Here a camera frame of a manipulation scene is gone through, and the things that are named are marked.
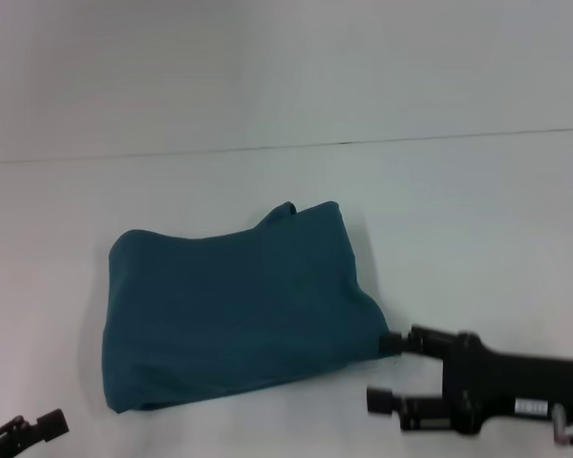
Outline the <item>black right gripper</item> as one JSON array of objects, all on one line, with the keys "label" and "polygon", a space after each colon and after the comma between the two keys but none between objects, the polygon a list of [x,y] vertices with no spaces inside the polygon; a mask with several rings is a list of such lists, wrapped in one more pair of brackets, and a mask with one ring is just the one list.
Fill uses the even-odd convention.
[{"label": "black right gripper", "polygon": [[476,334],[456,335],[419,325],[407,334],[385,333],[378,351],[443,359],[443,399],[367,388],[369,414],[396,415],[402,431],[453,429],[477,435],[484,422],[496,417],[549,422],[554,406],[562,406],[573,424],[573,359],[501,353]]}]

